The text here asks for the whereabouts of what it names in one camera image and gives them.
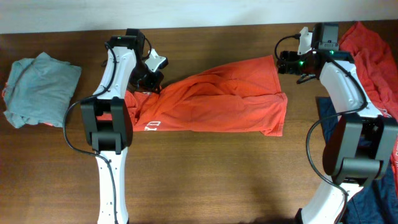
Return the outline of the orange printed t-shirt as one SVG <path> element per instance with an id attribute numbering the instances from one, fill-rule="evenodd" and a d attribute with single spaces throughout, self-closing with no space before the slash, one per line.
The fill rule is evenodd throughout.
<path id="1" fill-rule="evenodd" d="M 273 56 L 211 68 L 160 93 L 126 92 L 135 131 L 260 132 L 281 136 L 288 99 Z"/>

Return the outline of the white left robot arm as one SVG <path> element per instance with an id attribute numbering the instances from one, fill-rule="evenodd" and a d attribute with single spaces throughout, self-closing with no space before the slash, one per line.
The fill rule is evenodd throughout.
<path id="1" fill-rule="evenodd" d="M 125 163 L 132 143 L 133 127 L 125 101 L 129 85 L 160 91 L 161 72 L 168 60 L 150 48 L 139 29 L 127 29 L 106 43 L 108 61 L 101 82 L 80 103 L 86 141 L 96 157 L 99 171 L 98 223 L 129 223 L 125 199 Z"/>

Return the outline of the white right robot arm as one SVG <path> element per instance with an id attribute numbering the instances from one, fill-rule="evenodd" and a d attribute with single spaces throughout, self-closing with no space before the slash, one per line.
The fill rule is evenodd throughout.
<path id="1" fill-rule="evenodd" d="M 323 150 L 322 179 L 309 203 L 296 213 L 295 223 L 340 223 L 348 202 L 373 180 L 381 179 L 397 139 L 397 121 L 382 115 L 363 88 L 354 59 L 341 51 L 338 24 L 317 23 L 291 36 L 299 41 L 297 51 L 275 51 L 279 73 L 299 75 L 299 84 L 320 80 L 326 88 L 335 113 L 316 121 L 310 137 L 322 122 L 337 119 L 336 128 Z"/>

